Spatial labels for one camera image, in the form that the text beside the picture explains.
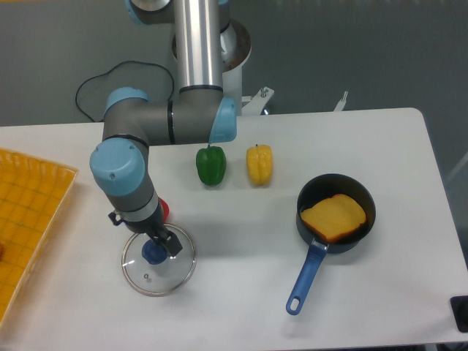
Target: toast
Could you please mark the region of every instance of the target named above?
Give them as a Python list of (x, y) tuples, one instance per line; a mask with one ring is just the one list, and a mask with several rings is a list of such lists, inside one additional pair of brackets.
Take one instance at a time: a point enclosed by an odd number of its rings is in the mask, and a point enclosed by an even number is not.
[(362, 207), (344, 194), (336, 194), (302, 211), (301, 218), (309, 229), (331, 244), (366, 223)]

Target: black pot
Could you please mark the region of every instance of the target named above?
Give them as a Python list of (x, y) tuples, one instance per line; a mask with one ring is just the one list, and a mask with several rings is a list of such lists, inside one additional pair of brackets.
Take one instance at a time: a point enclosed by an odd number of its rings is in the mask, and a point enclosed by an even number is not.
[[(336, 194), (348, 195), (354, 199), (366, 213), (366, 223), (336, 243), (328, 243), (304, 224), (301, 212)], [(325, 174), (312, 179), (302, 188), (297, 204), (296, 225), (302, 239), (309, 245), (309, 251), (286, 304), (286, 310), (289, 314), (296, 315), (301, 311), (314, 277), (326, 254), (340, 254), (352, 249), (369, 233), (374, 222), (374, 200), (367, 189), (353, 178), (341, 174)]]
[[(332, 197), (336, 194), (345, 194), (354, 199), (366, 214), (366, 223), (359, 227), (352, 235), (331, 244), (319, 237), (313, 230), (310, 230), (301, 218), (301, 212), (311, 208), (316, 203)], [(324, 174), (312, 179), (302, 188), (299, 194), (296, 224), (302, 239), (308, 244), (318, 241), (328, 245), (329, 254), (341, 254), (356, 246), (360, 239), (364, 238), (371, 230), (375, 222), (375, 204), (367, 189), (358, 181), (342, 174)]]

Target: blue pan handle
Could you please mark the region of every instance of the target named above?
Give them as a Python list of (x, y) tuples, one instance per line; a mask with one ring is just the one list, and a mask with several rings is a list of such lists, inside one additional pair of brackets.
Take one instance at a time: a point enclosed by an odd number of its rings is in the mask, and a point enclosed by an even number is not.
[(306, 261), (302, 266), (301, 272), (299, 273), (298, 280), (294, 284), (290, 298), (286, 303), (286, 311), (293, 316), (299, 314), (306, 300), (309, 289), (314, 281), (315, 275), (319, 270), (320, 263), (322, 263), (328, 250), (328, 245), (323, 245), (317, 241), (313, 241), (309, 246), (307, 252)]

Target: yellow basket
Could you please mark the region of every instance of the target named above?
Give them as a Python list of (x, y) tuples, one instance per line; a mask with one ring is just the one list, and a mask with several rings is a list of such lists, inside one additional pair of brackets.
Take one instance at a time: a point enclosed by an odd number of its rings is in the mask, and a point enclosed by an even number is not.
[(78, 170), (0, 148), (0, 326)]

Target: blue joint cap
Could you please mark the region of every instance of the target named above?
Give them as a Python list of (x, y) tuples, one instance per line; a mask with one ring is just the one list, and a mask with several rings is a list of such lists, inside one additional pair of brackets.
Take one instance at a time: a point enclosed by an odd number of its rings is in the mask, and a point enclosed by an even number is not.
[(156, 244), (150, 239), (146, 241), (141, 248), (141, 256), (147, 260), (150, 265), (158, 265), (166, 261), (167, 253), (161, 245)]
[(133, 97), (149, 101), (147, 93), (143, 90), (130, 88), (128, 86), (118, 88), (110, 93), (109, 97), (107, 98), (104, 114), (117, 102), (125, 99), (131, 99)]
[(137, 16), (135, 11), (133, 11), (132, 4), (130, 4), (131, 0), (124, 0), (125, 1), (125, 7), (127, 8), (127, 12), (129, 13), (130, 18), (135, 22), (136, 24), (144, 24)]
[(121, 137), (100, 143), (91, 154), (89, 167), (99, 188), (112, 196), (135, 191), (146, 171), (141, 151), (130, 140)]
[(223, 97), (211, 128), (208, 143), (224, 143), (233, 141), (237, 136), (237, 113), (235, 101), (231, 97)]

